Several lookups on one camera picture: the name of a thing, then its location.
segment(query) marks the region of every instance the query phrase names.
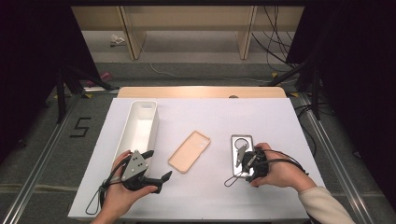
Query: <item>tripod leg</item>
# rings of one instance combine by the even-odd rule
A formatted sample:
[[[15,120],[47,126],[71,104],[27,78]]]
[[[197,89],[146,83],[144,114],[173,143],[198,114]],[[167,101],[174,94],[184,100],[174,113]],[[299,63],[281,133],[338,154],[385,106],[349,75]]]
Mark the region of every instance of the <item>tripod leg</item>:
[[[66,100],[64,98],[64,79],[62,72],[58,72],[58,81],[56,83],[56,92],[58,94],[58,121],[60,123],[66,114]]]
[[[277,77],[276,79],[274,79],[273,81],[271,81],[268,86],[270,87],[274,87],[277,84],[281,83],[282,81],[288,79],[289,77],[292,77],[294,75],[296,75],[297,73],[300,73],[303,69],[305,69],[306,67],[306,62],[300,63],[298,66],[296,66],[295,68],[291,69],[289,72],[285,73],[284,75]]]
[[[88,74],[79,70],[78,68],[68,66],[68,65],[66,66],[66,68],[69,69],[70,71],[72,71],[77,76],[88,79],[88,80],[92,81],[93,83],[95,83],[96,85],[103,87],[106,90],[118,90],[119,89],[119,87],[112,87],[111,85],[105,83],[104,81],[102,81],[99,78],[89,76]]]
[[[316,66],[314,66],[314,80],[312,82],[312,112],[314,113],[317,120],[320,120],[319,116],[319,71]]]

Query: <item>person's right hand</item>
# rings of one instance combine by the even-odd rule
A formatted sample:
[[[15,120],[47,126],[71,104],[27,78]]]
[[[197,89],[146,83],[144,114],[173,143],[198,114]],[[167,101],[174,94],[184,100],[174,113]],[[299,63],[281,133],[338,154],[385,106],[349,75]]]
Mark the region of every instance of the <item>person's right hand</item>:
[[[262,149],[271,149],[267,143],[259,143],[256,145],[256,147],[261,147]],[[287,156],[274,151],[264,152],[267,160],[289,160]],[[315,182],[298,167],[283,161],[270,162],[268,175],[266,177],[258,177],[254,179],[250,182],[250,185],[253,187],[258,187],[260,185],[273,185],[281,188],[292,187],[298,192],[317,186]]]

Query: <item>smartphone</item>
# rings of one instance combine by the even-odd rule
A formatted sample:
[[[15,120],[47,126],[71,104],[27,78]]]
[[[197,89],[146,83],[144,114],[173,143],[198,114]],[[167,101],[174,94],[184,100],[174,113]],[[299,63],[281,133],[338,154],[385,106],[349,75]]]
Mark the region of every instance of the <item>smartphone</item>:
[[[233,134],[231,136],[233,151],[233,175],[235,177],[248,177],[253,175],[253,171],[242,171],[242,159],[246,152],[253,151],[253,138],[248,134]]]

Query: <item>hand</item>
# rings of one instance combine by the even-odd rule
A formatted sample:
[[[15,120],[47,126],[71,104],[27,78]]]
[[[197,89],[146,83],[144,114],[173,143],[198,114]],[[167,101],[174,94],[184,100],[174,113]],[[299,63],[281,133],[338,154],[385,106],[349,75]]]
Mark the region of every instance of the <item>hand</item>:
[[[130,154],[131,151],[129,150],[120,154],[114,160],[112,170]],[[122,166],[114,176],[121,176],[121,172]],[[134,202],[155,190],[157,190],[155,186],[146,186],[140,190],[132,191],[126,189],[121,183],[111,185],[106,192],[103,207],[92,223],[113,223],[117,218],[128,212]]]
[[[261,147],[262,149],[271,149],[267,143],[259,143],[256,147]],[[264,151],[267,160],[273,159],[287,159],[280,153],[273,151]],[[306,189],[311,189],[316,187],[315,182],[304,172],[302,172],[298,167],[288,162],[276,161],[269,163],[269,173],[266,177],[258,177],[250,182],[253,187],[258,187],[260,185],[274,185],[277,187],[285,188],[292,187],[298,192]]]

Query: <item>black cable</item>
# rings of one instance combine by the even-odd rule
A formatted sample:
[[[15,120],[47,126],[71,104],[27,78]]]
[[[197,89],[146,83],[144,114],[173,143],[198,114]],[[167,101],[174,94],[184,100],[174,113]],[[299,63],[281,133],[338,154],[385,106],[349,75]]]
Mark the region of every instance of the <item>black cable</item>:
[[[269,36],[268,34],[266,34],[265,32],[262,32],[268,39],[271,39],[271,36]],[[283,46],[285,46],[285,47],[290,47],[290,45],[288,45],[288,44],[284,44],[284,43],[280,43],[280,42],[278,42],[278,41],[276,41],[276,40],[274,40],[274,39],[272,39],[272,41],[273,42],[275,42],[275,43],[277,43],[277,44],[281,44],[281,45],[283,45]]]
[[[291,35],[289,34],[289,32],[286,32],[286,34],[289,36],[291,42],[293,41],[293,38],[291,38]]]
[[[279,8],[278,8],[278,7],[275,7],[275,23],[273,23],[273,21],[271,20],[269,14],[268,14],[268,11],[267,11],[267,9],[266,9],[266,7],[264,7],[264,11],[265,11],[265,14],[267,15],[267,18],[268,18],[269,22],[271,23],[271,27],[273,28],[273,32],[272,32],[272,34],[271,34],[271,37],[268,36],[265,32],[263,32],[263,33],[269,38],[269,40],[270,40],[269,43],[268,43],[268,47],[267,47],[267,48],[268,48],[268,49],[270,48],[271,42],[272,42],[272,41],[278,43],[279,48],[280,48],[280,51],[282,52],[283,57],[285,58],[285,60],[280,60],[278,57],[276,57],[276,58],[279,59],[279,60],[280,60],[281,62],[283,62],[284,64],[287,64],[287,65],[290,66],[291,68],[294,68],[294,67],[295,67],[294,65],[291,65],[291,64],[289,64],[289,63],[286,62],[286,55],[285,55],[284,50],[286,51],[287,54],[289,54],[289,53],[288,53],[288,50],[286,49],[286,46],[287,46],[287,45],[285,45],[285,44],[283,43],[282,39],[280,38],[280,36],[279,36],[279,34],[278,34],[278,32],[277,32],[277,16],[278,16]],[[276,34],[277,41],[275,41],[275,40],[273,39],[274,34]],[[288,72],[288,71],[280,71],[280,70],[275,69],[275,68],[269,63],[269,60],[268,60],[268,53],[269,53],[269,50],[267,50],[267,58],[266,58],[266,60],[267,60],[268,65],[269,65],[273,70],[275,70],[275,71],[277,71],[277,72]]]
[[[256,40],[256,42],[260,45],[260,47],[262,47],[267,53],[271,54],[272,56],[274,56],[275,58],[277,58],[278,60],[280,60],[282,63],[288,65],[288,66],[291,67],[291,68],[293,68],[292,65],[286,63],[285,60],[279,58],[279,57],[276,56],[271,50],[269,50],[268,48],[266,48],[266,47],[257,39],[257,37],[256,37],[254,34],[252,34],[252,36],[253,36],[253,38]]]
[[[281,152],[281,151],[272,150],[272,149],[263,149],[262,151],[264,151],[264,152],[265,152],[265,151],[271,151],[271,152],[279,153],[279,154],[282,154],[282,155],[288,157],[289,160],[288,160],[288,159],[272,159],[272,160],[268,160],[268,161],[261,161],[261,162],[258,162],[258,163],[256,163],[256,164],[254,164],[254,167],[257,167],[257,166],[260,166],[260,165],[263,165],[263,164],[269,164],[269,163],[271,163],[271,162],[281,162],[281,161],[283,161],[283,162],[288,162],[288,163],[290,163],[290,164],[295,165],[297,168],[299,168],[299,169],[300,169],[302,172],[304,172],[306,175],[309,175],[309,173],[307,173],[307,172],[305,171],[305,169],[303,168],[303,166],[302,166],[299,162],[297,162],[297,160],[295,160],[293,157],[289,156],[288,154],[285,154],[285,153],[283,153],[283,152]],[[239,172],[236,176],[233,175],[233,176],[231,176],[230,178],[228,178],[226,181],[224,181],[224,186],[227,187],[227,188],[230,187],[230,186],[232,186],[233,183],[235,183],[236,180],[239,179],[239,178],[242,176],[242,173],[243,173],[243,170],[242,170],[241,172]],[[233,178],[235,178],[235,180],[234,180],[231,184],[227,184],[227,182],[230,181],[230,180],[233,179]]]
[[[305,131],[305,133],[309,136],[309,138],[312,140],[312,143],[314,144],[314,151],[312,152],[312,156],[315,157],[317,155],[317,151],[318,151],[318,146],[317,146],[317,142],[315,141],[315,138],[311,135],[311,133],[309,133],[309,131],[305,128],[305,126],[301,123],[301,115],[304,112],[307,112],[309,110],[312,109],[312,105],[301,105],[301,106],[297,106],[294,108],[294,110],[303,108],[302,111],[300,111],[300,114],[297,115],[297,120],[300,122],[300,125],[303,129],[303,131]]]
[[[85,209],[85,213],[87,215],[95,215],[98,210],[99,210],[99,204],[102,207],[103,203],[105,202],[105,196],[106,196],[106,191],[107,189],[113,185],[113,184],[119,184],[121,182],[114,182],[111,183],[111,178],[113,178],[113,175],[117,172],[117,170],[124,164],[126,164],[130,159],[131,159],[131,155],[127,156],[126,158],[124,158],[122,161],[120,161],[119,164],[117,164],[117,166],[111,171],[110,175],[108,176],[108,178],[106,179],[106,181],[103,182],[103,184],[99,187],[99,189],[95,192],[95,194],[93,195],[90,203],[88,203],[87,208]],[[90,213],[88,212],[88,209],[91,207],[91,204],[93,202],[93,200],[95,199],[96,195],[99,194],[98,196],[98,204],[96,205],[96,210],[94,213]]]
[[[277,36],[277,39],[278,39],[279,47],[280,47],[280,50],[282,51],[282,53],[283,53],[283,50],[282,50],[282,47],[283,47],[283,49],[285,50],[285,52],[288,55],[288,57],[291,58],[291,56],[289,56],[289,51],[286,49],[286,45],[283,43],[282,39],[279,36],[278,30],[277,30],[277,16],[278,16],[278,13],[279,13],[279,6],[276,6],[276,14],[275,14],[275,18],[276,19],[275,19],[274,27],[275,27],[275,30],[276,30],[276,36]],[[287,59],[287,56],[284,53],[283,53],[283,57],[285,57],[285,60]]]

